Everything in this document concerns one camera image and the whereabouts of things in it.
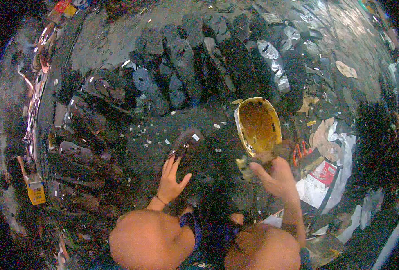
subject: hand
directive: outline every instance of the hand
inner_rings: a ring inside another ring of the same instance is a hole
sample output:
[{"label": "hand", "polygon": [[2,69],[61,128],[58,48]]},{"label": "hand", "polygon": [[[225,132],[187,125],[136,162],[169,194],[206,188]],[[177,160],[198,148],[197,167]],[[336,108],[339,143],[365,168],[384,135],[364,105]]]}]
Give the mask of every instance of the hand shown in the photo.
[{"label": "hand", "polygon": [[299,200],[294,176],[288,162],[281,157],[270,162],[272,167],[268,172],[256,162],[250,163],[249,167],[260,178],[270,195],[280,197],[284,201]]},{"label": "hand", "polygon": [[174,159],[175,155],[172,155],[165,161],[164,169],[162,170],[162,178],[160,178],[157,196],[165,204],[168,204],[170,201],[178,197],[192,177],[192,174],[188,173],[184,176],[181,183],[177,183],[175,180],[175,174],[177,173],[181,157],[179,157],[175,162]]}]

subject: leg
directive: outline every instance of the leg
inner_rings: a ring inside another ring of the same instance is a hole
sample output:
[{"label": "leg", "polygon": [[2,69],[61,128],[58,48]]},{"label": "leg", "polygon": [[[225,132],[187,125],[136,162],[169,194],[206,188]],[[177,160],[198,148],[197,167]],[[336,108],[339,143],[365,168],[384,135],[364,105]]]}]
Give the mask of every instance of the leg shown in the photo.
[{"label": "leg", "polygon": [[158,211],[131,211],[117,222],[110,235],[114,261],[127,269],[174,270],[195,245],[188,226]]},{"label": "leg", "polygon": [[257,224],[240,232],[225,257],[225,269],[300,268],[300,245],[281,229]]}]

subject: ground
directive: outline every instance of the ground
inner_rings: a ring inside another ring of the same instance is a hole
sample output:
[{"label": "ground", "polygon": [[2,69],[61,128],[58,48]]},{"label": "ground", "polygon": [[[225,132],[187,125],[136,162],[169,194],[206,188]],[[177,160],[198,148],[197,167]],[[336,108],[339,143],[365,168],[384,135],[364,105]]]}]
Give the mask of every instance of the ground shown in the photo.
[{"label": "ground", "polygon": [[[230,21],[240,13],[246,12],[252,1],[234,1],[234,4],[233,13],[221,13]],[[59,125],[61,117],[64,116],[65,107],[61,103],[58,103],[54,110],[53,106],[57,100],[52,95],[58,90],[53,82],[61,78],[62,66],[78,71],[81,76],[84,76],[89,69],[116,66],[128,59],[129,52],[135,49],[136,38],[145,26],[161,28],[171,23],[180,25],[183,14],[192,11],[200,14],[212,13],[223,7],[225,3],[216,1],[212,4],[213,8],[209,8],[209,5],[206,1],[162,0],[153,2],[142,13],[127,14],[111,24],[106,23],[107,15],[104,9],[99,13],[91,12],[88,16],[83,13],[77,14],[62,30],[63,34],[57,44],[57,53],[53,59],[51,73],[40,105],[38,122],[41,130],[47,130],[51,124]],[[357,71],[357,79],[342,75],[337,75],[335,78],[334,94],[339,100],[350,103],[342,105],[347,106],[344,110],[349,111],[348,118],[357,117],[354,111],[360,102],[380,101],[378,77],[381,68],[387,66],[392,60],[378,31],[370,23],[369,15],[360,8],[357,1],[345,0],[340,4],[335,4],[322,0],[311,0],[308,3],[287,0],[261,2],[261,5],[271,12],[280,14],[283,20],[294,19],[295,16],[303,14],[302,19],[311,23],[324,36],[322,40],[316,41],[322,57],[334,55],[336,60],[342,61]],[[38,22],[28,23],[17,32],[14,43],[8,47],[5,60],[0,66],[0,174],[5,170],[5,148],[8,146],[9,149],[20,149],[22,147],[21,134],[24,132],[24,119],[19,115],[22,115],[27,88],[25,82],[16,73],[15,67],[10,64],[11,54],[24,46],[26,40],[33,42],[35,33],[41,31],[36,29],[37,25]],[[80,32],[78,39],[75,40],[77,29]],[[71,45],[73,45],[72,55],[66,62]],[[15,128],[8,130],[6,127],[12,126],[11,122],[15,122]],[[215,128],[214,123],[219,124],[220,129]],[[235,134],[234,120],[225,114],[224,102],[219,99],[210,99],[200,107],[178,110],[175,114],[167,114],[164,117],[148,117],[141,123],[132,123],[131,126],[123,127],[123,137],[120,138],[115,149],[122,151],[120,156],[124,158],[123,170],[126,179],[119,186],[105,191],[103,198],[99,198],[100,202],[115,205],[119,209],[118,215],[124,211],[145,207],[148,199],[157,189],[159,162],[172,149],[171,146],[178,135],[189,127],[199,128],[208,138],[209,152],[195,160],[190,167],[180,170],[180,175],[193,169],[198,174],[217,176],[219,172],[222,172],[216,167],[218,163],[216,160],[219,157],[215,149],[221,149],[220,155],[227,156],[228,153],[238,155],[243,152]],[[240,157],[228,156],[228,159]],[[227,168],[229,171],[236,170],[234,163],[225,165],[230,167],[230,169]],[[72,218],[70,216],[72,213],[63,213],[60,208],[63,203],[53,196],[57,187],[51,186],[51,183],[48,183],[48,186],[51,192],[49,198],[54,204],[50,207],[54,211],[51,213],[56,213],[56,216],[60,218],[59,229],[69,231],[69,227],[71,231],[76,232],[80,227],[83,234],[99,238],[97,241],[94,240],[93,244],[89,244],[93,246],[93,249],[97,248],[97,243],[105,243],[105,237],[108,236],[116,219],[106,219],[101,216],[95,219],[88,213]],[[2,191],[0,188],[0,205],[12,230],[24,233],[26,230],[24,224],[15,218],[19,206],[15,204],[12,187],[7,191]]]}]

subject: right hand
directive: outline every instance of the right hand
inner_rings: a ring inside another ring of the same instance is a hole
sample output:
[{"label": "right hand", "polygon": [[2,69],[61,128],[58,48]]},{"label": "right hand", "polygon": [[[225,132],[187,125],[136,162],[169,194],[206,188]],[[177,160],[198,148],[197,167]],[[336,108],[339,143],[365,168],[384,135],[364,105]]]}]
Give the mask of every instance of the right hand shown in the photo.
[{"label": "right hand", "polygon": [[271,161],[272,167],[266,171],[256,162],[249,164],[250,169],[260,178],[268,194],[282,198],[284,201],[299,200],[291,168],[281,157]]}]

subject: left hand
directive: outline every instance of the left hand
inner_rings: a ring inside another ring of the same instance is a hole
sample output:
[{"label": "left hand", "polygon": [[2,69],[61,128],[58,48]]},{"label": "left hand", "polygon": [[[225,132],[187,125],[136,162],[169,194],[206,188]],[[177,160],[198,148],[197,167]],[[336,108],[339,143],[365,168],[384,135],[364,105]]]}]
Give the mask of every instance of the left hand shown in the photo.
[{"label": "left hand", "polygon": [[165,204],[168,204],[170,201],[178,197],[192,177],[192,174],[188,173],[184,176],[181,183],[177,183],[175,175],[177,173],[181,157],[179,157],[175,162],[174,159],[175,155],[172,155],[165,161],[164,169],[162,170],[162,177],[160,178],[157,196]]}]

